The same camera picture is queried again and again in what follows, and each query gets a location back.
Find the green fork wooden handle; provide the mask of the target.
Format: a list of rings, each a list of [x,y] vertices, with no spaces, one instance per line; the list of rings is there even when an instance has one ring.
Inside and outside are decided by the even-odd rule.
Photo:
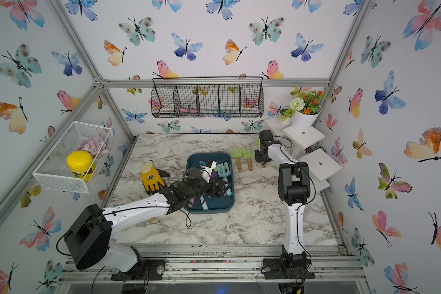
[[[248,170],[252,172],[254,170],[254,166],[253,166],[253,160],[255,158],[254,149],[251,147],[248,147],[248,148],[244,147],[242,149],[242,155],[243,155],[243,158],[245,158],[247,160]]]

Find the green rake wooden handle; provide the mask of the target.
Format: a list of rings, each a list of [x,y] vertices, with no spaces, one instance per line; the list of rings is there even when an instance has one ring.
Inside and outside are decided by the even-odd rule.
[[[232,158],[235,159],[237,169],[239,171],[242,171],[243,167],[242,167],[242,163],[241,163],[241,158],[243,156],[243,149],[240,147],[231,147],[230,148],[230,155]]]
[[[261,167],[264,169],[268,162],[268,154],[258,137],[255,138],[255,146],[257,148],[255,150],[255,161],[261,164]]]

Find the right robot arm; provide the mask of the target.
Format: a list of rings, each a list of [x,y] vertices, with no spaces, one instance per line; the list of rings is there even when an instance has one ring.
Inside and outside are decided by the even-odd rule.
[[[285,277],[312,278],[312,257],[303,238],[303,219],[308,198],[315,194],[309,166],[294,159],[284,145],[269,130],[259,133],[259,149],[255,160],[263,165],[278,165],[278,196],[285,209],[285,239],[279,257],[280,270]]]

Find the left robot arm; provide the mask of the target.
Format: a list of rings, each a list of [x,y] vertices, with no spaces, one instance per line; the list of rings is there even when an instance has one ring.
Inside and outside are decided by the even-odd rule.
[[[114,281],[160,279],[156,267],[145,261],[138,250],[111,242],[114,235],[152,218],[183,209],[191,199],[203,196],[221,198],[232,183],[221,178],[206,181],[202,176],[186,175],[152,196],[116,208],[86,207],[63,240],[78,270],[99,265],[117,270]]]

